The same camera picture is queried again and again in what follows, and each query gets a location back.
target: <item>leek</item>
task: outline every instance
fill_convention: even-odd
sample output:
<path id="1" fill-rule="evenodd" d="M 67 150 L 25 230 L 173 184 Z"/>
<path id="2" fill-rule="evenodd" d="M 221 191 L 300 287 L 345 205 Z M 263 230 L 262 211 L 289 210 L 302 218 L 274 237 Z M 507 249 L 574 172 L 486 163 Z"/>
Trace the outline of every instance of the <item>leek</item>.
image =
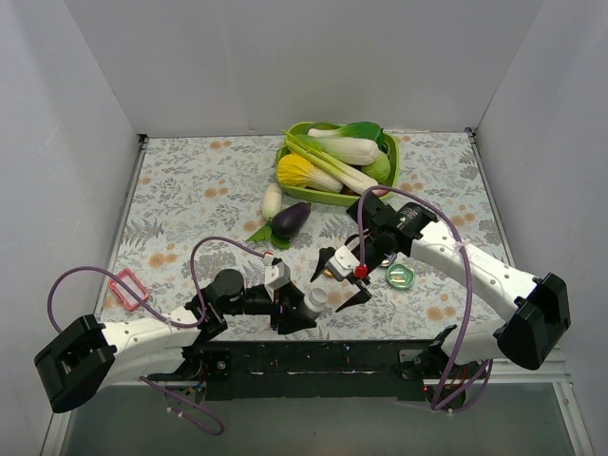
<path id="1" fill-rule="evenodd" d="M 324 152 L 320 144 L 314 140 L 308 143 L 301 141 L 298 137 L 287 131 L 283 131 L 287 137 L 287 147 L 300 157 L 304 157 L 312 164 L 318 166 L 326 173 L 334 176 L 354 193 L 363 194 L 369 187 L 377 185 L 378 182 L 369 176 L 366 176 L 361 171 L 348 166 L 342 161 L 335 159 L 331 155 Z"/>
<path id="2" fill-rule="evenodd" d="M 297 135 L 305 144 L 318 147 L 335 159 L 346 164 L 365 165 L 372 164 L 381 154 L 378 144 L 372 140 L 360 138 L 313 138 L 307 135 Z"/>
<path id="3" fill-rule="evenodd" d="M 348 125 L 333 127 L 332 123 L 313 123 L 308 130 L 309 136 L 314 138 L 346 137 L 372 140 L 378 147 L 384 145 L 384 134 L 382 127 L 373 122 L 355 122 Z"/>

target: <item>patterned tablecloth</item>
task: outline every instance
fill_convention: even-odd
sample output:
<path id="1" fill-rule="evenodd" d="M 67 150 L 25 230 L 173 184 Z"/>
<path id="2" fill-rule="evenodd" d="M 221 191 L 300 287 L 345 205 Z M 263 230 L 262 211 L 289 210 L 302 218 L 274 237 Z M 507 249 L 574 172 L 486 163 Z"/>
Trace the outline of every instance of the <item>patterned tablecloth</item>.
<path id="1" fill-rule="evenodd" d="M 400 142 L 402 189 L 441 207 L 461 233 L 502 260 L 504 246 L 492 214 L 478 165 L 465 133 L 393 132 Z M 150 140 L 113 271 L 130 268 L 151 293 L 151 304 L 164 312 L 194 295 L 188 267 L 192 246 L 201 238 L 222 235 L 243 241 L 264 223 L 261 199 L 274 181 L 278 136 L 234 138 L 173 138 Z M 295 203 L 283 199 L 283 207 Z M 405 200 L 389 202 L 401 207 Z M 344 207 L 314 204 L 302 232 L 280 256 L 291 267 L 303 291 L 310 287 L 320 247 L 337 247 L 355 232 Z M 266 243 L 251 243 L 264 251 Z M 465 290 L 426 264 L 400 257 L 416 273 L 408 291 L 392 289 L 384 272 L 372 273 L 373 300 L 341 313 L 335 309 L 355 292 L 346 281 L 324 276 L 330 307 L 317 328 L 287 336 L 269 329 L 267 316 L 227 316 L 229 330 L 220 340 L 390 339 L 430 338 L 462 318 Z M 226 267 L 237 267 L 248 284 L 263 278 L 261 261 L 225 243 L 199 249 L 201 286 Z M 144 310 L 127 312 L 111 293 L 98 309 L 104 321 L 142 318 Z M 471 321 L 487 320 L 494 312 L 475 299 Z"/>

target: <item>green tray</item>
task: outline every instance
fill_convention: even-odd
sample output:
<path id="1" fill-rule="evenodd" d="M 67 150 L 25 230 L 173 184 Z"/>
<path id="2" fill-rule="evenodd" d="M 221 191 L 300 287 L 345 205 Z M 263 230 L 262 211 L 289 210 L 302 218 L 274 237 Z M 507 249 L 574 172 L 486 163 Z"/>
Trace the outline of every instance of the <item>green tray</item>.
<path id="1" fill-rule="evenodd" d="M 288 131 L 294 135 L 306 134 L 308 133 L 308 130 L 312 124 L 313 122 L 296 123 Z M 386 185 L 388 185 L 389 187 L 394 187 L 397 185 L 397 180 L 399 178 L 399 145 L 397 144 L 397 141 L 387 132 L 384 132 L 384 139 L 389 148 L 389 152 L 387 155 L 389 157 L 390 163 L 390 174 L 389 178 L 387 179 Z M 285 141 L 283 141 L 283 144 L 278 149 L 278 152 L 276 152 L 275 163 L 278 163 L 281 158 L 283 158 L 289 153 L 290 152 L 287 146 L 285 145 Z M 359 199 L 358 196 L 356 197 L 351 195 L 320 192 L 318 190 L 312 190 L 309 188 L 294 187 L 292 185 L 282 185 L 281 183 L 279 185 L 283 189 L 284 193 L 300 200 L 322 202 L 324 204 L 334 204 L 336 206 L 350 206 Z M 387 194 L 384 197 L 381 197 L 380 200 L 385 200 L 389 196 L 390 194 Z"/>

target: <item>purple eggplant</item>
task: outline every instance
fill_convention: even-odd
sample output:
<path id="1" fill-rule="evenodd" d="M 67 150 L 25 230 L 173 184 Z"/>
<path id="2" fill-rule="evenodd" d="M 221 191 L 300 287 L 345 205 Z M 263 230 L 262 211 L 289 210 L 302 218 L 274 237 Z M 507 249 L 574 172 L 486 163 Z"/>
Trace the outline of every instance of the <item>purple eggplant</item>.
<path id="1" fill-rule="evenodd" d="M 311 214 L 309 202 L 299 202 L 287 209 L 283 209 L 271 220 L 273 234 L 282 238 L 294 237 L 300 228 L 304 226 L 306 219 Z"/>

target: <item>green leaf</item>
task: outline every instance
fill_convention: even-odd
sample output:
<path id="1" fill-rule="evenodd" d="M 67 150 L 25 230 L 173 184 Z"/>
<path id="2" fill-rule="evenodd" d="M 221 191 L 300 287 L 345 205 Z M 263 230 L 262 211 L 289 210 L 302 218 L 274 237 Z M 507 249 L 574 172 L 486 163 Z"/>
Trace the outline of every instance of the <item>green leaf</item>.
<path id="1" fill-rule="evenodd" d="M 289 249 L 289 240 L 286 237 L 281 237 L 281 236 L 272 234 L 270 236 L 270 241 L 277 249 L 281 249 L 281 250 Z"/>
<path id="2" fill-rule="evenodd" d="M 267 221 L 264 226 L 249 236 L 247 239 L 250 242 L 261 242 L 262 240 L 268 240 L 273 234 L 273 229 L 270 226 L 270 221 Z"/>

